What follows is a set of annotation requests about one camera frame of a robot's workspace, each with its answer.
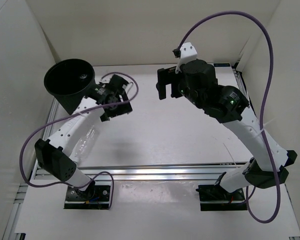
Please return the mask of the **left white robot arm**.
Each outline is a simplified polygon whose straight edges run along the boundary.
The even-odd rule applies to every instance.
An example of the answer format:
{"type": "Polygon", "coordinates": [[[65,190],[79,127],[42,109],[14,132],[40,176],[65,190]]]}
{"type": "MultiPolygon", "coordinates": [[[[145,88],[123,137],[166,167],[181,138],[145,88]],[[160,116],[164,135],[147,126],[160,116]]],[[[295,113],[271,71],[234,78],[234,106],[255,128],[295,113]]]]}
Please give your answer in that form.
{"type": "Polygon", "coordinates": [[[93,83],[75,105],[71,119],[47,140],[39,139],[34,145],[39,167],[70,184],[85,201],[95,197],[95,183],[78,169],[77,161],[70,156],[91,127],[132,111],[131,104],[124,103],[128,100],[125,91],[128,84],[117,74],[108,83],[93,83]]]}

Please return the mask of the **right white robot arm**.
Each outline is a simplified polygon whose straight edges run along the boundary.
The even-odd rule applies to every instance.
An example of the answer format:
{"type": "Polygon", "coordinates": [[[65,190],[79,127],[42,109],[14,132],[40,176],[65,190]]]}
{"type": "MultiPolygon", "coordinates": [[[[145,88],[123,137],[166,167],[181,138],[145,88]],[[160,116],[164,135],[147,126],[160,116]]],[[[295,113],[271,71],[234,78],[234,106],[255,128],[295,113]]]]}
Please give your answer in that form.
{"type": "Polygon", "coordinates": [[[213,65],[196,59],[181,66],[157,70],[158,96],[166,98],[166,86],[171,97],[185,97],[198,109],[233,132],[252,154],[252,159],[236,170],[223,173],[211,192],[220,200],[228,199],[238,189],[255,186],[267,189],[275,186],[275,176],[283,184],[288,178],[287,167],[294,164],[297,153],[283,149],[269,134],[265,144],[259,121],[243,93],[232,85],[220,85],[213,65]]]}

